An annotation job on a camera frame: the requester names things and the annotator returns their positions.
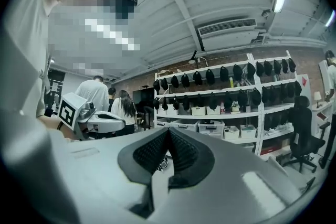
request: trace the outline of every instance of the white shelving unit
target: white shelving unit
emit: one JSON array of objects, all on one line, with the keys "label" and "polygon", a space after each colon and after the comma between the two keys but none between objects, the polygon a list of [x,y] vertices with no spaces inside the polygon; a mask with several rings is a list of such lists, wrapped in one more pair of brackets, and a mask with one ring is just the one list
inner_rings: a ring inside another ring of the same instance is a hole
[{"label": "white shelving unit", "polygon": [[[215,78],[219,78],[219,72],[221,67],[226,67],[229,70],[229,73],[232,74],[232,69],[234,65],[239,65],[243,69],[246,67],[248,63],[251,63],[252,65],[256,66],[256,62],[260,62],[264,64],[264,61],[269,61],[273,62],[274,60],[277,61],[282,61],[283,59],[288,60],[291,58],[289,51],[286,51],[286,55],[283,57],[275,57],[275,58],[266,58],[266,59],[254,59],[252,54],[247,54],[247,60],[246,61],[240,61],[240,62],[232,62],[232,63],[226,63],[223,65],[217,65],[217,66],[212,66],[212,67],[206,67],[206,68],[199,68],[195,70],[189,70],[186,72],[181,72],[181,73],[175,73],[175,74],[169,74],[166,76],[161,76],[156,73],[155,74],[155,80],[159,79],[162,80],[164,78],[167,79],[168,84],[170,84],[170,79],[173,76],[176,76],[179,82],[181,81],[181,76],[183,74],[187,74],[189,77],[190,83],[193,82],[193,74],[198,71],[202,78],[205,80],[205,73],[208,69],[211,69],[211,71],[214,73]],[[221,89],[221,90],[206,90],[206,91],[195,91],[195,92],[183,92],[183,93],[164,93],[164,94],[156,94],[155,91],[155,98],[158,97],[159,99],[166,97],[166,98],[173,98],[173,97],[183,97],[185,95],[190,96],[190,97],[195,97],[198,94],[201,95],[210,95],[212,92],[214,94],[224,94],[226,91],[228,92],[234,92],[234,91],[239,91],[239,90],[253,90],[254,88],[258,89],[259,92],[262,94],[262,88],[263,87],[270,87],[270,86],[279,86],[282,83],[287,84],[291,82],[295,82],[297,80],[297,73],[295,72],[295,78],[294,79],[287,79],[287,80],[280,80],[280,81],[274,81],[274,82],[269,82],[269,83],[261,83],[260,78],[257,76],[257,74],[254,75],[254,82],[255,85],[247,85],[243,87],[235,87],[235,88],[226,88],[226,89]],[[249,118],[249,117],[258,117],[258,128],[257,128],[257,133],[256,137],[254,138],[249,138],[249,139],[243,139],[240,137],[235,140],[225,140],[231,143],[235,144],[244,144],[244,143],[256,143],[256,148],[255,148],[255,154],[260,156],[262,159],[267,160],[268,156],[271,154],[272,156],[278,156],[280,154],[287,154],[290,153],[290,147],[286,146],[280,150],[265,154],[265,155],[260,155],[261,148],[262,148],[262,142],[268,139],[280,137],[283,135],[286,135],[290,132],[293,132],[291,128],[281,130],[281,131],[275,131],[271,135],[265,135],[264,131],[264,121],[265,121],[265,114],[269,113],[275,113],[275,112],[280,112],[283,110],[290,109],[294,106],[293,103],[285,103],[285,104],[279,104],[279,105],[273,105],[273,106],[264,106],[263,102],[259,105],[258,109],[255,109],[249,113],[244,113],[241,112],[239,114],[230,114],[230,113],[225,113],[221,115],[205,115],[205,116],[192,116],[192,115],[169,115],[169,114],[157,114],[155,111],[154,115],[154,120],[155,122],[157,121],[158,118],[171,118],[171,119],[195,119],[195,120],[225,120],[225,119],[237,119],[237,118]]]}]

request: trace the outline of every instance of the black chair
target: black chair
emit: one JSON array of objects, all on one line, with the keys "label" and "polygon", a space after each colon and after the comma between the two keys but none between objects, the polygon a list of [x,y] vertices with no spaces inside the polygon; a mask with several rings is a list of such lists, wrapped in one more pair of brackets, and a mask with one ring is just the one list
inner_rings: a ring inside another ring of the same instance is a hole
[{"label": "black chair", "polygon": [[[316,154],[319,148],[325,144],[325,141],[311,135],[312,113],[308,106],[308,98],[305,96],[299,96],[295,98],[294,107],[289,111],[288,118],[294,126],[294,135],[290,143],[290,149],[292,151],[292,156],[296,159],[284,163],[283,166],[299,163],[299,172],[301,172],[302,165],[307,164],[313,167],[312,172],[315,173],[317,166],[309,161],[309,154]],[[324,132],[329,125],[330,123],[325,123],[320,126],[320,129],[322,129],[322,135],[324,135]],[[298,144],[294,143],[296,134],[299,135]]]}]

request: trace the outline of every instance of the brick wall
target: brick wall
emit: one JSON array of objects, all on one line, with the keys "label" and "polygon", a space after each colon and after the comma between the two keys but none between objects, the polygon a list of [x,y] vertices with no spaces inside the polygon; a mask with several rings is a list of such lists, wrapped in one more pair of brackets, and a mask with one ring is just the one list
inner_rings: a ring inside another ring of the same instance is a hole
[{"label": "brick wall", "polygon": [[[265,47],[265,48],[252,48],[252,49],[244,49],[244,50],[236,50],[230,52],[224,52],[220,54],[212,54],[207,57],[207,62],[209,66],[220,65],[223,63],[230,63],[230,62],[237,62],[237,61],[244,61],[247,60],[246,53],[252,53],[255,59],[261,58],[271,58],[271,57],[281,57],[286,55],[286,50],[289,50],[292,59],[294,60],[297,66],[297,74],[308,74],[310,87],[311,87],[311,94],[313,96],[314,92],[320,91],[321,95],[324,93],[323,89],[323,82],[320,73],[320,68],[318,66],[319,62],[324,60],[324,53],[322,49],[315,49],[315,48],[307,48],[307,47]],[[206,67],[205,61],[201,60],[201,63],[198,64],[200,68]],[[183,61],[180,63],[176,63],[174,65],[166,66],[161,68],[160,70],[169,69],[172,72],[177,72],[176,70],[180,69],[183,71],[193,70],[196,69],[196,64],[189,64],[188,61]],[[122,81],[114,85],[114,87],[118,91],[125,90],[127,91],[130,96],[132,96],[133,91],[142,90],[142,86],[148,85],[152,87],[154,82],[154,74],[149,73],[139,77],[132,78],[130,80]],[[289,72],[289,74],[281,75],[281,79],[288,79],[293,78],[293,74]],[[209,90],[209,89],[222,89],[229,87],[227,84],[221,83],[216,81],[216,83],[211,86],[211,88],[206,84],[202,86],[195,86],[191,83],[191,86],[187,89],[179,87],[178,89],[173,89],[173,92],[185,92],[185,91],[202,91],[202,90]]]}]

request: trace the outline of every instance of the white ceiling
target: white ceiling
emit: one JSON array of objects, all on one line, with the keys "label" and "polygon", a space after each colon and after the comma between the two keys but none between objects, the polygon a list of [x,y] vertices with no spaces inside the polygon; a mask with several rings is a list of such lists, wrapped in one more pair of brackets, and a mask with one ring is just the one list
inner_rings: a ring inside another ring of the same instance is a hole
[{"label": "white ceiling", "polygon": [[[237,18],[254,18],[260,32],[268,32],[264,40],[268,45],[272,36],[328,40],[330,29],[325,24],[331,7],[326,0],[285,0],[281,13],[262,17],[273,4],[274,0],[138,0],[128,22],[117,22],[113,13],[101,8],[57,6],[49,22],[54,67],[80,73],[85,68],[106,78],[124,79],[191,57],[194,50],[201,51],[196,34],[199,26]],[[132,42],[140,45],[135,48],[139,50],[129,50],[121,38],[92,31],[85,26],[86,19],[98,19],[119,37],[135,38]]]}]

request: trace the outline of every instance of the person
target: person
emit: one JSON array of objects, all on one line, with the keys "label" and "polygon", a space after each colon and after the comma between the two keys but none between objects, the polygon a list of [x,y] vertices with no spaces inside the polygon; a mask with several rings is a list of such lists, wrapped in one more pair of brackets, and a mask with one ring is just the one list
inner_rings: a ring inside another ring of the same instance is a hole
[{"label": "person", "polygon": [[[4,13],[0,28],[0,37],[3,39],[0,46],[1,75],[9,82],[2,88],[2,96],[8,96],[8,98],[1,102],[0,108],[6,111],[20,111],[21,114],[27,116],[35,116],[47,128],[61,130],[65,137],[76,139],[71,129],[60,124],[59,118],[44,116],[43,94],[45,86],[43,81],[46,81],[47,59],[49,57],[48,16],[60,2],[81,6],[97,6],[97,3],[121,5],[120,1],[113,0],[11,0]],[[16,67],[18,62],[20,62],[20,68]],[[9,72],[6,74],[3,71],[8,67],[15,70],[15,80],[13,77],[9,77]],[[17,88],[15,81],[21,81],[25,85],[25,90],[20,93],[19,98],[12,92]]]},{"label": "person", "polygon": [[93,102],[98,111],[108,111],[109,109],[109,90],[103,84],[101,76],[94,76],[93,80],[82,82],[75,94]]},{"label": "person", "polygon": [[[330,94],[326,96],[325,98],[325,100],[329,102],[330,99],[334,96],[335,88],[336,88],[336,58],[335,58],[334,53],[331,50],[327,50],[325,53],[325,56],[326,56],[325,58],[328,64],[328,75],[329,75],[329,79],[330,79],[331,87],[332,87],[330,89]],[[333,111],[333,115],[331,119],[331,126],[330,126],[330,133],[329,133],[329,138],[327,142],[327,147],[325,149],[324,156],[319,159],[319,164],[322,169],[324,169],[324,167],[327,164],[327,160],[330,156],[332,145],[333,145],[335,135],[336,135],[336,99],[334,100],[333,107],[334,107],[333,108],[334,111]]]},{"label": "person", "polygon": [[114,102],[114,96],[115,96],[115,91],[116,89],[114,88],[114,87],[111,87],[110,89],[109,89],[109,103],[110,103],[110,106],[109,106],[109,110],[108,111],[110,111],[111,112],[111,108],[112,108],[112,104],[113,104],[113,102]]},{"label": "person", "polygon": [[134,133],[136,109],[133,100],[126,91],[121,90],[119,92],[119,97],[113,102],[111,113],[125,120],[125,128],[120,131],[116,131],[116,136]]}]

